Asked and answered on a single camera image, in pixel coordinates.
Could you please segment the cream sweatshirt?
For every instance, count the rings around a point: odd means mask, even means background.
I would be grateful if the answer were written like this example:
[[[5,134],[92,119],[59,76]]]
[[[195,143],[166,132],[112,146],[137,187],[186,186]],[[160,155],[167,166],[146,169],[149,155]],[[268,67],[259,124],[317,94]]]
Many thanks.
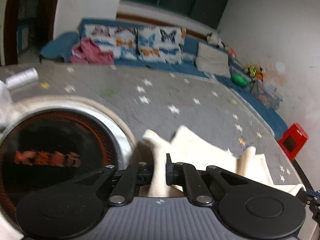
[[[249,146],[241,157],[236,158],[230,150],[222,150],[196,135],[186,126],[180,126],[174,138],[168,142],[154,131],[147,129],[143,142],[152,151],[154,172],[149,186],[140,189],[140,194],[147,197],[181,197],[181,186],[166,182],[167,154],[173,163],[193,165],[197,170],[204,171],[207,166],[214,165],[245,178],[273,187],[296,196],[299,191],[305,191],[303,184],[274,184],[264,154],[256,154],[256,148]]]

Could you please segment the red plastic stool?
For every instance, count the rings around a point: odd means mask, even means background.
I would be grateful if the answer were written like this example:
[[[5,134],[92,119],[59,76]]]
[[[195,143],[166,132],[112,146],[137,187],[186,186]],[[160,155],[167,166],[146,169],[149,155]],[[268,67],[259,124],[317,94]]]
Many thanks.
[[[309,136],[298,123],[294,123],[277,141],[290,161],[293,161],[307,142]]]

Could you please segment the black round induction cooktop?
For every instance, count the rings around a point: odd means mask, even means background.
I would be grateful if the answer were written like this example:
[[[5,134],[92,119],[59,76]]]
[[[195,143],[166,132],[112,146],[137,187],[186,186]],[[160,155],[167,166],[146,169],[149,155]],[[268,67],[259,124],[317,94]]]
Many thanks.
[[[119,144],[97,118],[79,111],[42,111],[19,122],[1,142],[1,209],[13,224],[26,195],[117,165]]]

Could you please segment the clear plastic toy box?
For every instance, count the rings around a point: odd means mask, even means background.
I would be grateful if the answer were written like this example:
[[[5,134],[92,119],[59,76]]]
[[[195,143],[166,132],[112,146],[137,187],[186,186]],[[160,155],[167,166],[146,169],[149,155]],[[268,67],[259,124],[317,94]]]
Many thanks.
[[[251,94],[268,109],[277,110],[283,101],[276,87],[268,81],[255,80]]]

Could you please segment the pink white tissue pack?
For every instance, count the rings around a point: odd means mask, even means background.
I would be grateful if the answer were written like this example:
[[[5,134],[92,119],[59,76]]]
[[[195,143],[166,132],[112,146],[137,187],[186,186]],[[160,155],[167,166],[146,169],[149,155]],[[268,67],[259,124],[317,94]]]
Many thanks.
[[[12,104],[9,90],[5,83],[0,81],[0,127],[1,130],[7,126],[7,117]]]

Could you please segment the green round toy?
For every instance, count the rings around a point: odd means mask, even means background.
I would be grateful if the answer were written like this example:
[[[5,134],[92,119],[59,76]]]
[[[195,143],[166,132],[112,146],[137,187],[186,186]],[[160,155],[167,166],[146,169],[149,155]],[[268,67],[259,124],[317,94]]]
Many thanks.
[[[231,80],[235,85],[239,87],[246,87],[248,85],[247,79],[237,73],[231,74]]]

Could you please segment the yellow orange plush toys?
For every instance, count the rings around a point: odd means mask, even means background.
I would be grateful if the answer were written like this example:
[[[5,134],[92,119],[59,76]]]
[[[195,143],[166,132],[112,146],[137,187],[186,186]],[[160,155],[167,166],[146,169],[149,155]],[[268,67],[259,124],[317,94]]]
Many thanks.
[[[258,64],[245,66],[244,73],[252,78],[260,79],[261,81],[264,79],[264,70]]]

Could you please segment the white remote control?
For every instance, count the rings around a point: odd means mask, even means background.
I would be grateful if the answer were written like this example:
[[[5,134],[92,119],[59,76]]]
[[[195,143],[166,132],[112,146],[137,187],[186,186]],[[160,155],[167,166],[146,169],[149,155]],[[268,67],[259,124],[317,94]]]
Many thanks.
[[[8,90],[14,90],[33,83],[38,79],[39,75],[37,70],[35,68],[30,68],[28,70],[24,70],[20,73],[7,77],[5,80],[5,85]]]

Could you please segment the grey plain pillow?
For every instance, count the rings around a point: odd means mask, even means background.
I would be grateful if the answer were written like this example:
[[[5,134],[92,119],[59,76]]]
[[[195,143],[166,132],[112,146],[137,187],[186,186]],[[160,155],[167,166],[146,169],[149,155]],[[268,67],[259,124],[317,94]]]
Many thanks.
[[[198,43],[195,64],[199,71],[224,77],[231,76],[228,55],[201,42]]]

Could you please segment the pink garment on sofa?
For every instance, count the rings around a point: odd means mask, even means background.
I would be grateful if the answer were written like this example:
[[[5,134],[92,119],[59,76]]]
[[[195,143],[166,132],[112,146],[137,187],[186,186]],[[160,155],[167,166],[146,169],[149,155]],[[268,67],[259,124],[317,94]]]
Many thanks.
[[[83,64],[114,64],[112,51],[102,51],[91,38],[83,38],[72,47],[71,63]]]

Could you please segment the blue corner sofa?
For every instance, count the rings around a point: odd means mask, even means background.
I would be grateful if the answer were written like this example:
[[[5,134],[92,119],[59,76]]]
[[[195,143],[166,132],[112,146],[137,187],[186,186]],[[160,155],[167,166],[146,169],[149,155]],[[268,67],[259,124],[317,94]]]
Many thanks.
[[[238,65],[229,52],[191,38],[184,27],[84,18],[78,31],[61,34],[48,42],[40,54],[47,59],[86,63],[86,55],[92,52],[113,55],[114,64],[215,77],[236,90],[259,113],[274,131],[275,139],[281,139],[288,129],[273,108],[264,106],[249,92],[249,86],[240,87],[233,82],[232,70]]]

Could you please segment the left butterfly pillow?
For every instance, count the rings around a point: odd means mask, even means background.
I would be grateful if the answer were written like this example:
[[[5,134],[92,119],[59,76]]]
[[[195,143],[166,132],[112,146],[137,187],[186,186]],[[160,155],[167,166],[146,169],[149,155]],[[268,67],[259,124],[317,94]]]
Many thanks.
[[[90,38],[102,51],[112,51],[115,60],[137,61],[137,29],[85,24],[81,38]]]

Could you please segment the butterfly pillow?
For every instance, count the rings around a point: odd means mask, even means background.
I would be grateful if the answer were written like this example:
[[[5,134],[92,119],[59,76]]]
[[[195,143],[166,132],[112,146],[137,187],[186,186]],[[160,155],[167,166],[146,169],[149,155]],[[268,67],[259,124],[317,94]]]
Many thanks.
[[[183,27],[140,27],[137,30],[139,57],[146,62],[182,64],[185,36]]]
[[[102,51],[112,51],[115,60],[137,61],[137,29],[85,24],[81,38],[90,38]]]

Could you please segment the black white plush toy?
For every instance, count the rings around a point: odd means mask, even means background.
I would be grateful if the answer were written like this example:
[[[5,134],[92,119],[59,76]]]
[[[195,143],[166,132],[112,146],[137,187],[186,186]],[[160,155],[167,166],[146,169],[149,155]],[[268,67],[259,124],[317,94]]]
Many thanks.
[[[209,45],[216,46],[221,49],[224,49],[225,47],[221,38],[219,38],[215,33],[208,33],[206,36],[206,40]]]

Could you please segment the right butterfly pillow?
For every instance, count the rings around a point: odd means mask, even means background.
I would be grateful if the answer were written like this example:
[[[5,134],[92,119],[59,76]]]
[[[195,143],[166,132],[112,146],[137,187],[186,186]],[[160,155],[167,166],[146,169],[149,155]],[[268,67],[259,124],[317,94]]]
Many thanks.
[[[146,62],[182,64],[185,36],[183,27],[140,27],[137,30],[139,57]]]

